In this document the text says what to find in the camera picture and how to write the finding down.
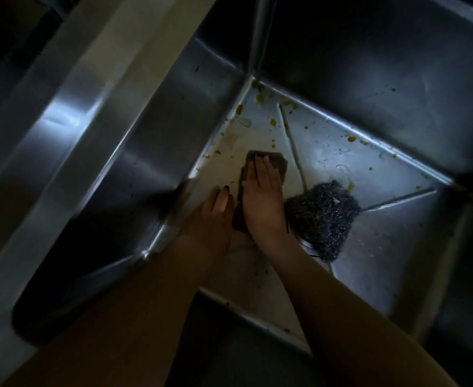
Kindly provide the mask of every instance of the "person's right hand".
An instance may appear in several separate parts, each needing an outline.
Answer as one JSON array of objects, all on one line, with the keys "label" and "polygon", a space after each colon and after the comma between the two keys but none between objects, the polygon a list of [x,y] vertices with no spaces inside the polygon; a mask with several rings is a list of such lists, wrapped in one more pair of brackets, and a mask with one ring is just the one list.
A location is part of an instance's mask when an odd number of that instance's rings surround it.
[{"label": "person's right hand", "polygon": [[243,195],[244,217],[249,233],[265,253],[273,253],[288,237],[279,171],[268,156],[249,163]]}]

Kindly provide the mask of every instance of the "stainless steel sink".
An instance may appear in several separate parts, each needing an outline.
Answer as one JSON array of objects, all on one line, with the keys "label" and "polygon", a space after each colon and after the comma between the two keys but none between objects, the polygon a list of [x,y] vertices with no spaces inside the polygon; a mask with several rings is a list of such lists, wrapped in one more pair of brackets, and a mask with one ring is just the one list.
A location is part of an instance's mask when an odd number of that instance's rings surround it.
[{"label": "stainless steel sink", "polygon": [[[218,0],[28,282],[15,331],[51,339],[208,185],[236,190],[251,149],[288,159],[286,196],[350,190],[365,212],[325,267],[423,342],[473,223],[473,6]],[[233,246],[202,292],[308,351],[272,268],[243,235]]]}]

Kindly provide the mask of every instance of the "sink basin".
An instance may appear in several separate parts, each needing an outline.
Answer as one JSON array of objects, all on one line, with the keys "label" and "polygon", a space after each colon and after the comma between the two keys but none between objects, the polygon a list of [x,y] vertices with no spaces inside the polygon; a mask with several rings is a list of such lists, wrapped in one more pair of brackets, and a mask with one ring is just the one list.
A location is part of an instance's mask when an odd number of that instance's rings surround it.
[{"label": "sink basin", "polygon": [[[320,263],[423,343],[473,223],[466,1],[218,0],[35,271],[17,334],[48,342],[159,252],[214,184],[236,192],[258,149],[288,160],[285,197],[348,188],[364,212]],[[233,234],[201,292],[309,352],[247,235]]]}]

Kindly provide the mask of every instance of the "food residue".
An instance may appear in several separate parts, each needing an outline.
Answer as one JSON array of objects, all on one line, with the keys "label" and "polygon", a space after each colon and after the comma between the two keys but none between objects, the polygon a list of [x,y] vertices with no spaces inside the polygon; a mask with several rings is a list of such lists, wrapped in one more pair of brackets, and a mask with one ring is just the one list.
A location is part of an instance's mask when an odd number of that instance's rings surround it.
[{"label": "food residue", "polygon": [[261,94],[256,95],[255,99],[259,106],[262,106],[265,103],[265,98]]}]

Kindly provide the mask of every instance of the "skin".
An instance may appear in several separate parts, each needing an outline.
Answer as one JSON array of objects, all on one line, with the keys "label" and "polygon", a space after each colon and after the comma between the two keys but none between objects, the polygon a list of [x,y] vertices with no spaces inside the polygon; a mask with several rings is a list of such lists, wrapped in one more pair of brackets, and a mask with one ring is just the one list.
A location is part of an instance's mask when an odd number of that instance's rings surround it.
[{"label": "skin", "polygon": [[[314,358],[337,385],[455,386],[411,338],[327,273],[286,230],[268,157],[244,184],[249,232],[291,299]],[[129,275],[3,386],[163,386],[188,308],[231,241],[234,200],[214,188],[167,249]]]}]

